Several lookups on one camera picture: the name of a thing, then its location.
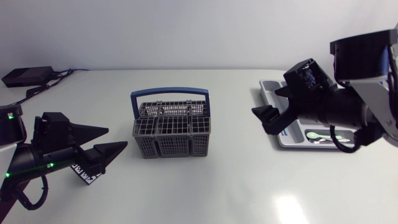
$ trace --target white table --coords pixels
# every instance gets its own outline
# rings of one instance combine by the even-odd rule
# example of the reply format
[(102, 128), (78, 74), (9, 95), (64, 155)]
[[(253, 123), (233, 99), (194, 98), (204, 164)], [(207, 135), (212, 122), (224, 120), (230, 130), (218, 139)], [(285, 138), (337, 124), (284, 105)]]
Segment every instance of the white table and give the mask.
[[(47, 176), (49, 195), (30, 212), (17, 202), (4, 223), (398, 223), (398, 149), (381, 139), (354, 154), (283, 149), (251, 108), (263, 105), (260, 79), (276, 70), (76, 72), (22, 104), (28, 139), (34, 117), (61, 111), (71, 122), (109, 128), (102, 142), (127, 148), (90, 186), (69, 168)], [(132, 138), (132, 91), (206, 88), (211, 126), (207, 157), (143, 159)], [(0, 105), (28, 88), (0, 86)], [(145, 101), (192, 95), (146, 96)], [(41, 181), (25, 189), (32, 202)]]

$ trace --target cable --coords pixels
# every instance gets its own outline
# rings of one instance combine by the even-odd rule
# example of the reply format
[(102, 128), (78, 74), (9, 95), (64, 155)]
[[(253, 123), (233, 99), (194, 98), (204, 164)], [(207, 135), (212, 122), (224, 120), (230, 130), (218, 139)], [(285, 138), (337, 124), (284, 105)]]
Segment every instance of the cable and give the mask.
[(387, 83), (389, 87), (389, 104), (390, 111), (394, 119), (398, 119), (398, 68), (394, 60), (394, 54), (392, 52), (392, 46), (388, 47), (389, 63), (391, 73), (388, 73)]
[(12, 188), (12, 194), (15, 195), (15, 197), (18, 199), (18, 201), (28, 210), (36, 210), (40, 208), (44, 202), (45, 199), (47, 199), (47, 194), (49, 192), (49, 183), (47, 182), (47, 178), (45, 178), (45, 175), (42, 176), (42, 181), (43, 181), (43, 194), (40, 197), (39, 201), (37, 201), (36, 204), (32, 204), (29, 199), (26, 197), (25, 193), (18, 187), (15, 186)]
[(32, 97), (44, 92), (45, 90), (48, 90), (49, 88), (57, 85), (64, 78), (70, 76), (71, 74), (73, 74), (75, 71), (78, 71), (78, 70), (89, 71), (87, 69), (82, 69), (82, 68), (69, 68), (68, 70), (64, 70), (61, 72), (53, 72), (50, 76), (52, 77), (52, 79), (57, 80), (55, 83), (53, 83), (51, 85), (44, 85), (44, 86), (35, 87), (33, 89), (29, 89), (26, 91), (26, 97), (24, 99), (19, 100), (15, 103), (11, 103), (10, 105), (19, 105), (19, 104), (31, 99)]
[(340, 151), (345, 152), (345, 153), (353, 153), (361, 147), (361, 145), (358, 145), (356, 143), (354, 144), (354, 147), (352, 147), (352, 148), (342, 145), (342, 143), (340, 143), (336, 138), (335, 128), (336, 127), (333, 125), (330, 126), (330, 136), (331, 136), (331, 140), (333, 141), (333, 143), (335, 143), (336, 147)]

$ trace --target white tray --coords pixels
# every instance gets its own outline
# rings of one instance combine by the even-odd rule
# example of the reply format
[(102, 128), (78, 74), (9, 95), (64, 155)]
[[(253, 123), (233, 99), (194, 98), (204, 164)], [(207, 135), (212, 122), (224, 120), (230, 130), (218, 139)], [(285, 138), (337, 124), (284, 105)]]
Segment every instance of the white tray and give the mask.
[[(285, 97), (277, 96), (275, 90), (286, 86), (286, 82), (282, 80), (260, 80), (261, 96), (266, 105), (272, 105), (278, 108), (279, 113), (282, 113), (289, 106), (289, 101)], [(326, 148), (336, 149), (332, 142), (315, 144), (310, 142), (306, 134), (308, 132), (315, 132), (322, 135), (330, 135), (329, 125), (316, 123), (307, 120), (295, 120), (291, 125), (278, 134), (278, 140), (282, 147), (301, 147), (301, 148)], [(354, 130), (349, 128), (336, 127), (336, 135), (342, 136), (344, 139), (349, 139), (348, 147), (353, 147)]]

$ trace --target grid mesh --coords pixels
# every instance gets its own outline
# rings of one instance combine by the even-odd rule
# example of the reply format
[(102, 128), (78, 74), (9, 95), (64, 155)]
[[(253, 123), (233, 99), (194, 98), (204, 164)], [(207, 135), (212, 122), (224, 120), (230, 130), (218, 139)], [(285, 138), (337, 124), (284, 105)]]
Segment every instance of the grid mesh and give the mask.
[(162, 157), (189, 156), (187, 137), (159, 138)]
[(146, 117), (135, 120), (133, 135), (155, 134), (156, 118)]
[(186, 116), (190, 105), (190, 101), (163, 102), (160, 104), (159, 116)]
[(142, 156), (145, 159), (157, 158), (157, 152), (154, 144), (155, 138), (136, 138)]
[(188, 116), (159, 117), (157, 134), (186, 134), (188, 133)]
[(209, 133), (210, 118), (204, 116), (192, 116), (192, 133)]
[(140, 117), (157, 116), (160, 102), (141, 103), (138, 111)]
[(191, 115), (206, 115), (207, 107), (206, 101), (193, 101), (191, 105)]
[(209, 134), (199, 134), (192, 137), (192, 155), (207, 156)]
[(133, 136), (144, 158), (207, 156), (211, 131), (206, 101), (142, 103)]
[(206, 101), (168, 101), (141, 103), (140, 117), (206, 115)]

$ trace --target sticker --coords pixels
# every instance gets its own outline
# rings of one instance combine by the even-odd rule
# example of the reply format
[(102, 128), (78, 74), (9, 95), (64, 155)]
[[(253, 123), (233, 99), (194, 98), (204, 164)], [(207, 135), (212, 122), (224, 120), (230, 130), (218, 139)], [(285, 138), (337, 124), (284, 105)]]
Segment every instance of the sticker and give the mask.
[(72, 166), (70, 166), (70, 168), (73, 169), (73, 171), (75, 171), (75, 173), (87, 184), (90, 185), (92, 182), (94, 182), (94, 180), (96, 180), (101, 174), (97, 174), (94, 176), (89, 176), (81, 166), (79, 166), (78, 164), (74, 164)]

